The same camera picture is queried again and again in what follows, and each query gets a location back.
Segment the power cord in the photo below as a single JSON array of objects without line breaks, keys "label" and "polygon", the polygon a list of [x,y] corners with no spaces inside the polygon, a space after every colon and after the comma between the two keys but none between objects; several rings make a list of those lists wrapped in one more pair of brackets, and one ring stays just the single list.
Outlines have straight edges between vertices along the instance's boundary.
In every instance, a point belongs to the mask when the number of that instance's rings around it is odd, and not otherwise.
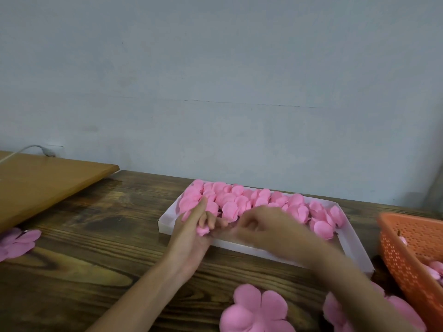
[{"label": "power cord", "polygon": [[19,151],[16,151],[16,152],[14,152],[14,153],[12,153],[12,154],[6,156],[5,158],[0,159],[0,163],[6,161],[9,157],[12,157],[12,156],[14,156],[15,154],[21,153],[22,151],[25,151],[26,149],[28,149],[28,148],[32,148],[32,147],[38,147],[38,148],[40,148],[40,149],[43,151],[43,153],[44,153],[47,157],[56,157],[56,156],[55,156],[55,152],[52,151],[51,149],[48,149],[47,147],[43,147],[43,146],[38,145],[38,144],[33,144],[33,145],[28,145],[28,146],[26,146],[25,148],[20,149]]}]

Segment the orange basket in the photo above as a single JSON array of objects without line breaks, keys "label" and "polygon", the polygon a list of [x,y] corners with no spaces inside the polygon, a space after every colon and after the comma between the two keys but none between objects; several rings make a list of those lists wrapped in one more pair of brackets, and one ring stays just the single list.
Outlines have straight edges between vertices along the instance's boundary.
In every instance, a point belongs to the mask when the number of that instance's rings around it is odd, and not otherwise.
[{"label": "orange basket", "polygon": [[398,213],[380,213],[377,220],[381,257],[390,273],[428,331],[443,331],[443,288],[421,264],[443,262],[443,221]]}]

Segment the white box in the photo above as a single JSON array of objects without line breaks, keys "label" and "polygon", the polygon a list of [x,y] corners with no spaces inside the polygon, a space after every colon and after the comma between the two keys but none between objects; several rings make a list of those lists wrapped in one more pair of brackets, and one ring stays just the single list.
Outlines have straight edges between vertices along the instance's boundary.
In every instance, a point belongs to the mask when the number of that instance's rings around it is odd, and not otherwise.
[{"label": "white box", "polygon": [[[164,214],[160,217],[158,221],[159,225],[159,233],[164,233],[171,235],[172,230],[174,228],[175,220],[179,216],[178,212],[178,205],[181,197],[183,196],[183,193],[178,197],[174,203],[169,206],[169,208],[164,212]],[[340,205],[333,201],[327,201],[324,199],[317,199],[317,198],[311,198],[311,197],[304,197],[305,203],[310,203],[311,201],[318,201],[320,202],[324,207],[330,208],[334,205],[338,206],[340,210],[342,211]],[[374,266],[372,265],[372,262],[366,253],[365,249],[363,248],[362,243],[360,242],[360,239],[358,239],[357,234],[355,233],[354,229],[351,226],[351,223],[346,218],[345,224],[342,226],[342,228],[338,228],[335,230],[338,235],[338,239],[340,241],[341,247],[343,248],[344,253],[346,256],[350,257],[354,263],[360,268],[360,270],[368,275],[369,277],[372,276],[374,272]],[[247,245],[242,245],[239,243],[233,243],[230,241],[224,241],[224,240],[218,240],[215,239],[212,243],[213,246],[229,249],[231,251],[238,251],[240,253],[249,254],[253,256],[258,256],[261,258],[267,258],[269,260],[274,260],[282,263],[292,264],[294,266],[303,267],[297,263],[282,260],[278,257],[275,257],[274,255],[268,253],[267,251],[264,251],[262,249],[257,249],[254,247],[250,247]]]}]

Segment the dark wood grain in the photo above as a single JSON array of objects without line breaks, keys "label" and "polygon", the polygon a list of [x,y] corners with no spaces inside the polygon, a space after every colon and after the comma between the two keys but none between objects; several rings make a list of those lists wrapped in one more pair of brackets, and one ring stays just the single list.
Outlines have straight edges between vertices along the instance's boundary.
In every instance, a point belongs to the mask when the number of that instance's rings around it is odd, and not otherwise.
[{"label": "dark wood grain", "polygon": [[[0,326],[8,332],[84,331],[165,251],[169,236],[157,220],[192,180],[121,171],[22,224],[43,232],[36,248],[0,263]],[[436,214],[337,201],[371,257],[378,250],[380,211]],[[383,262],[378,282],[399,292]],[[326,289],[306,269],[211,247],[197,273],[177,293],[152,331],[218,331],[222,311],[243,283],[275,290],[300,331],[330,330],[321,319]]]}]

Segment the light blue wall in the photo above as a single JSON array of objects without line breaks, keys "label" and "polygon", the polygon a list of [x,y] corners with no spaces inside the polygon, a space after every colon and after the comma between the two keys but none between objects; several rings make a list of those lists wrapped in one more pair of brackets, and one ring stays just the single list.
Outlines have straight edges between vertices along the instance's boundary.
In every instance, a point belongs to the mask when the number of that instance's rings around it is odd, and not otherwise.
[{"label": "light blue wall", "polygon": [[443,0],[0,0],[0,148],[420,205]]}]

